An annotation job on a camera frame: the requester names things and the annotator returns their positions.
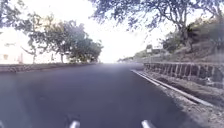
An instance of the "foliage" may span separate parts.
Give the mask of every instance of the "foliage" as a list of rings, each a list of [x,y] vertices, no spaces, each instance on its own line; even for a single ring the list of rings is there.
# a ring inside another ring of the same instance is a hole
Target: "foliage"
[[[114,18],[118,23],[127,19],[132,28],[153,30],[164,21],[172,22],[181,33],[181,43],[189,46],[186,28],[187,15],[193,11],[190,0],[91,0],[97,10],[94,18],[103,21]]]
[[[27,17],[25,20],[20,20],[16,29],[22,30],[29,37],[30,49],[23,48],[23,50],[33,56],[33,63],[35,63],[36,56],[45,52],[48,47],[46,33],[42,30],[44,20],[36,13],[28,14]]]
[[[144,57],[147,57],[147,53],[146,53],[146,50],[142,50],[140,52],[137,52],[135,55],[134,55],[134,58],[144,58]]]
[[[217,48],[224,48],[224,17],[222,13],[222,6],[224,5],[224,0],[196,0],[191,3],[192,7],[196,9],[202,9],[206,12],[212,14],[212,17],[216,18],[217,24],[212,35],[213,42]]]
[[[21,10],[24,6],[21,0],[17,1],[17,7],[12,5],[11,0],[0,0],[0,27],[14,27],[19,22]]]

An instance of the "sky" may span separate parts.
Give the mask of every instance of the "sky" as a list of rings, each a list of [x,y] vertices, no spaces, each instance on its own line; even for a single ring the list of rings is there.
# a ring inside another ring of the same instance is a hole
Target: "sky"
[[[157,45],[156,37],[160,31],[155,31],[154,38],[145,40],[145,32],[127,32],[124,25],[114,27],[115,22],[98,24],[89,17],[93,14],[94,8],[87,0],[24,0],[30,11],[40,15],[54,14],[61,20],[76,20],[85,25],[85,31],[94,40],[102,40],[104,46],[100,55],[102,62],[115,62],[119,58],[133,56],[136,52],[146,48],[146,45],[153,43]]]

